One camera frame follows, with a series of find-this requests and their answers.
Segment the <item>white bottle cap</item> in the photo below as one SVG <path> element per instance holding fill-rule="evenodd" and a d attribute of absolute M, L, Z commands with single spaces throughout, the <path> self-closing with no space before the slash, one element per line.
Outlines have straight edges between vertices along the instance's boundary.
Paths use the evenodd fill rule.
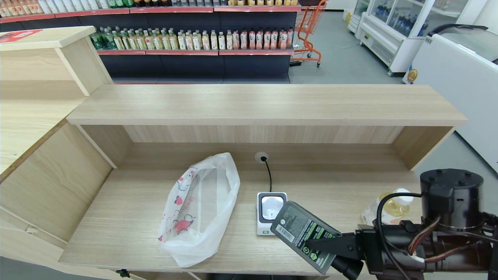
<path fill-rule="evenodd" d="M 399 189 L 396 189 L 394 191 L 394 193 L 400 193 L 400 192 L 410 192 L 409 190 L 407 189 L 403 189 L 403 188 L 399 188 Z M 407 206 L 407 205 L 410 205 L 410 203 L 412 203 L 413 201 L 413 197 L 412 196 L 397 196 L 395 198 L 393 198 L 394 201 L 401 205 L 401 206 Z"/>

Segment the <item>orange shopping cart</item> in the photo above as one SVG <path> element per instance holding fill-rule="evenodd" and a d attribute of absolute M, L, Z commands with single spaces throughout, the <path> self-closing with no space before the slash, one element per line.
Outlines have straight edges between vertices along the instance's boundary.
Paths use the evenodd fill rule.
<path fill-rule="evenodd" d="M 297 13 L 295 32 L 297 34 L 298 48 L 294 50 L 294 56 L 291 57 L 291 60 L 316 61 L 316 67 L 320 67 L 322 54 L 313 48 L 313 43 L 310 42 L 308 38 L 309 35 L 315 32 L 316 26 L 325 10 L 326 1 L 327 0 L 321 0 L 317 5 L 303 6 L 301 11 Z M 312 57 L 312 53 L 316 53 L 318 58 Z"/>

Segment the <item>plastic bag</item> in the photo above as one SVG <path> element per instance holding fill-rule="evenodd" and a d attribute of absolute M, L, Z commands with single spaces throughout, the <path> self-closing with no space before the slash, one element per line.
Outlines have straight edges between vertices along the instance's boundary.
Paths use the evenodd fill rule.
<path fill-rule="evenodd" d="M 241 181 L 229 152 L 192 165 L 169 193 L 158 239 L 187 268 L 218 251 Z"/>

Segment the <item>gray floor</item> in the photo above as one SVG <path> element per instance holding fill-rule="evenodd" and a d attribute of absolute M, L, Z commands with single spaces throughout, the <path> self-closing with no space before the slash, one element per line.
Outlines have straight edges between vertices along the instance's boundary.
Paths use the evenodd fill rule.
<path fill-rule="evenodd" d="M 388 77 L 386 66 L 346 29 L 341 12 L 325 12 L 316 32 L 311 37 L 322 52 L 320 68 L 316 62 L 304 62 L 290 68 L 289 78 L 295 84 L 400 84 L 400 77 Z M 457 134 L 451 135 L 416 170 L 417 174 L 436 168 L 463 168 L 484 177 L 482 204 L 484 211 L 498 213 L 498 176 L 483 163 L 472 148 Z M 428 280 L 487 279 L 486 274 L 426 274 Z M 0 259 L 0 280 L 91 280 L 67 275 L 45 267 Z"/>

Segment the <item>wooden checkout counter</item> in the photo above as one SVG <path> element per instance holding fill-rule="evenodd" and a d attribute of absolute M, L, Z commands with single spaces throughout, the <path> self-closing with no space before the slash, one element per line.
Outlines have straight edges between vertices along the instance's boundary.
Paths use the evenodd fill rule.
<path fill-rule="evenodd" d="M 428 86 L 114 85 L 93 27 L 0 44 L 1 255 L 120 279 L 319 273 L 255 233 L 273 189 L 341 232 L 380 193 L 419 191 L 413 169 L 465 117 Z M 189 165 L 230 152 L 241 178 L 220 249 L 180 268 L 157 241 L 168 192 Z M 421 207 L 412 204 L 418 222 Z M 330 279 L 343 279 L 329 269 Z M 373 279 L 364 268 L 360 279 Z"/>

